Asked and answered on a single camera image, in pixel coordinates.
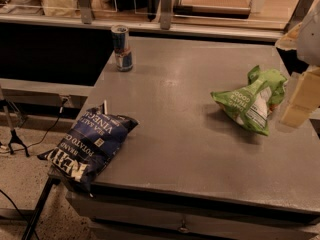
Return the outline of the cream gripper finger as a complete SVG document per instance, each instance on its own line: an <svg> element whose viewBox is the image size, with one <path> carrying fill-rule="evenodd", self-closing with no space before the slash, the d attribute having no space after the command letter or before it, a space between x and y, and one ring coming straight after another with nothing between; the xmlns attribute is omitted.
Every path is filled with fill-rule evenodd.
<svg viewBox="0 0 320 240"><path fill-rule="evenodd" d="M308 67L301 74L293 73L282 106L280 122L298 128L320 106L320 67Z"/></svg>
<svg viewBox="0 0 320 240"><path fill-rule="evenodd" d="M284 36L282 36L280 39L276 41L275 47L281 50L296 50L300 28L301 23L294 26Z"/></svg>

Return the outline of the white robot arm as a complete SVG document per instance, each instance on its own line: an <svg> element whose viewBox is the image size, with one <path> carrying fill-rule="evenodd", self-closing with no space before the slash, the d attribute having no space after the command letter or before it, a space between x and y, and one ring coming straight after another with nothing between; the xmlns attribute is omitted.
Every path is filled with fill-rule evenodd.
<svg viewBox="0 0 320 240"><path fill-rule="evenodd" d="M320 4L275 44L278 52L296 57L307 69L294 73L282 106L280 122L298 128L320 106Z"/></svg>

